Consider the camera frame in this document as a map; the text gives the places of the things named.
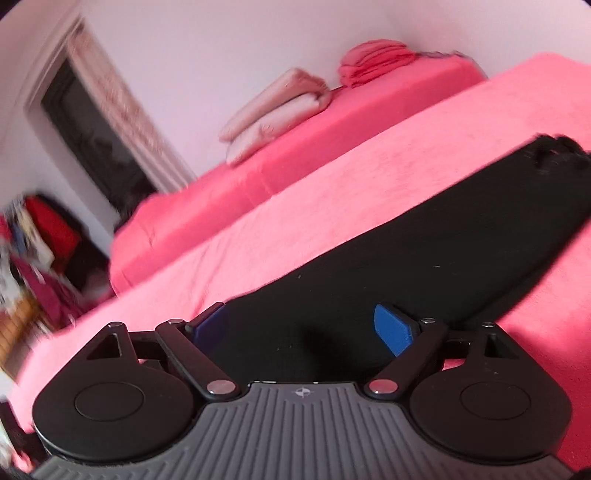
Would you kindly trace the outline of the pink blanket near bed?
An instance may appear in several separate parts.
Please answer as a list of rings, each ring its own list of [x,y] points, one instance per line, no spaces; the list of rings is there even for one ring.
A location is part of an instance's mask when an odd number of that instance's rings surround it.
[[[540,54],[384,131],[294,183],[149,280],[37,344],[9,399],[36,395],[106,323],[148,330],[252,291],[382,224],[538,133],[590,143],[590,68]]]

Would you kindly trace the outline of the dark window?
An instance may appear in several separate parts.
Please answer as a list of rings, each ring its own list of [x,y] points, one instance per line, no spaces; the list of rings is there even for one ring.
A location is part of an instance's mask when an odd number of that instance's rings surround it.
[[[120,221],[127,221],[156,189],[103,118],[68,61],[57,70],[41,105]]]

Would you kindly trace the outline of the pink covered far bed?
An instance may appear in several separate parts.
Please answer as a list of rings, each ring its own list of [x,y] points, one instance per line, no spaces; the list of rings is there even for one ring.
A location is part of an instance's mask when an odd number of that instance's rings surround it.
[[[424,57],[366,85],[335,90],[325,111],[242,164],[218,165],[178,192],[143,201],[114,236],[113,291],[145,281],[311,172],[485,79],[465,57]]]

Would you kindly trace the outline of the hanging clothes rack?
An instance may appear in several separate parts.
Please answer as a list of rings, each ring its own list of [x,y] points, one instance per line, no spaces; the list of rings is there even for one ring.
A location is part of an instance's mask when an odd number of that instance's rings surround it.
[[[44,194],[1,208],[1,323],[61,330],[112,298],[107,256],[69,210]]]

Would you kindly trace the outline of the upper pale pink pillow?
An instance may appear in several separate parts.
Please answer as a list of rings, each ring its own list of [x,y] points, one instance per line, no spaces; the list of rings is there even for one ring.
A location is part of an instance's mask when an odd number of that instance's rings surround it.
[[[218,140],[221,142],[235,140],[236,136],[256,120],[298,96],[308,93],[320,96],[327,92],[329,87],[324,79],[311,75],[301,68],[291,68],[240,108],[221,128]]]

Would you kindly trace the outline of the black knit pants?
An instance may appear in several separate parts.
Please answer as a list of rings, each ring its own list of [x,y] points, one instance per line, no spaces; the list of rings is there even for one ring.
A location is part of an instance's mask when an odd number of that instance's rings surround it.
[[[590,155],[541,136],[403,215],[224,306],[212,361],[237,383],[363,382],[392,358],[377,304],[448,324],[495,320],[590,216]]]

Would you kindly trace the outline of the pale pink curtain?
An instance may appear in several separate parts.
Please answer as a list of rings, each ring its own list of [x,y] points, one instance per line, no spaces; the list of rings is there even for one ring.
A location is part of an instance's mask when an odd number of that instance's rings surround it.
[[[67,37],[65,49],[99,112],[153,184],[168,193],[188,186],[194,175],[156,128],[83,21]]]

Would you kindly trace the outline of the lower pale pink pillow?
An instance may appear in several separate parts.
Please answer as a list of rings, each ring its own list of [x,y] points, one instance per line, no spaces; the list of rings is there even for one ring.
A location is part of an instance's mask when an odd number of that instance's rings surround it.
[[[226,164],[235,166],[249,159],[281,135],[324,111],[331,101],[331,91],[322,95],[307,93],[264,114],[231,141],[226,151]]]

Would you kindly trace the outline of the folded pink blanket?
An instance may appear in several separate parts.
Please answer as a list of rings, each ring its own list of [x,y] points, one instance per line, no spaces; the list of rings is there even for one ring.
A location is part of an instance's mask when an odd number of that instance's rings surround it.
[[[384,74],[410,65],[419,54],[405,43],[379,39],[356,45],[342,56],[339,62],[339,82],[342,86],[355,88],[365,85]]]

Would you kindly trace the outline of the pale pink pillow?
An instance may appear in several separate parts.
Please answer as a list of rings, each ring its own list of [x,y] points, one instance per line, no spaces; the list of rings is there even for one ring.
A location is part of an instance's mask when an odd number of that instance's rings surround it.
[[[322,95],[307,93],[264,114],[231,141],[226,151],[226,164],[235,166],[249,159],[281,135],[324,111],[331,101],[331,91]]]
[[[324,79],[311,75],[301,68],[291,68],[240,108],[221,128],[218,140],[221,142],[235,140],[236,136],[256,120],[298,96],[308,93],[320,96],[327,92],[329,87]]]

